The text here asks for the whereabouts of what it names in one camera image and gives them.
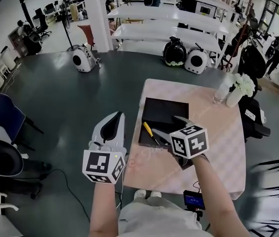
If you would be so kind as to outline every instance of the yellow screwdriver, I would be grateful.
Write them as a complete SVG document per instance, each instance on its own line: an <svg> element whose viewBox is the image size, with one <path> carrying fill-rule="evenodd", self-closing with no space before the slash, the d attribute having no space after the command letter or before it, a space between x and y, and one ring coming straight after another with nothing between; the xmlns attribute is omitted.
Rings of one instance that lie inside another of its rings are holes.
<svg viewBox="0 0 279 237"><path fill-rule="evenodd" d="M146 122L144 122L143 125L144 125L145 129L147 130L147 132L149 133L149 135L154 139L154 141L158 144L158 146L160 146L160 144L158 143L158 141L154 137L153 132L151 132L151 129L148 126L148 124Z"/></svg>

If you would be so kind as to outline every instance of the pink tablecloth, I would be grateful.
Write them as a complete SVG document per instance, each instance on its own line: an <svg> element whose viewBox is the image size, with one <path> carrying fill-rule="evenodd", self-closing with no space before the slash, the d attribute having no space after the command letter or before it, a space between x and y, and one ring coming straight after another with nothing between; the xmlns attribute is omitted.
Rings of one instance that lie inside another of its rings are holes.
<svg viewBox="0 0 279 237"><path fill-rule="evenodd" d="M141 117L146 97L189 103L189 119L207 128L210 163L237 199L245 187L246 164L242 123L238 105L215 105L214 89L190 84L148 79L139 103L135 131L126 167L124 185L165 193L183 194L193 187L197 176L192 166L182 170L167 150L138 145Z"/></svg>

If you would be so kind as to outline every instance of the flower vase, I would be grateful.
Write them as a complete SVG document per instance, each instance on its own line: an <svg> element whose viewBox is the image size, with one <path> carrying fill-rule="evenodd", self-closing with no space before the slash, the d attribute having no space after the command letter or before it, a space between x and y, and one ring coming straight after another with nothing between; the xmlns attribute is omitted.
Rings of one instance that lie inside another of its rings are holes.
<svg viewBox="0 0 279 237"><path fill-rule="evenodd" d="M229 108L232 108L240 101L240 99L242 97L243 97L242 91L238 88L235 88L233 90L233 92L229 95L229 97L227 98L226 105Z"/></svg>

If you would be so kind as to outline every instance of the white shoe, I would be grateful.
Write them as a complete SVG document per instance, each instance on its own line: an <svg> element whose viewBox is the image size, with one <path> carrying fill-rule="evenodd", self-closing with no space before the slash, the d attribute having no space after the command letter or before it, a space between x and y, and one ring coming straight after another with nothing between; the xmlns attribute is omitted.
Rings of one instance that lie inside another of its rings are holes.
<svg viewBox="0 0 279 237"><path fill-rule="evenodd" d="M146 198L146 190L136 190L135 194L134 194L134 200L136 198Z"/></svg>
<svg viewBox="0 0 279 237"><path fill-rule="evenodd" d="M151 192L150 197L151 198L160 198L161 192Z"/></svg>

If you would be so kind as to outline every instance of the blue chair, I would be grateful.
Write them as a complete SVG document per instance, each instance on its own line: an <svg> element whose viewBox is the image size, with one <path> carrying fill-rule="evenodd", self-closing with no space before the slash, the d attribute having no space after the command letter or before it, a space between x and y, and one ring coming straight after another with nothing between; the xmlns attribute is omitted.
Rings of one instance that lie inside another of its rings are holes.
<svg viewBox="0 0 279 237"><path fill-rule="evenodd" d="M18 136L25 122L38 132L44 134L43 131L34 125L32 120L26 117L25 114L13 104L9 96L0 93L0 126L6 130L13 143L20 144L34 151L33 148L22 143L21 138Z"/></svg>

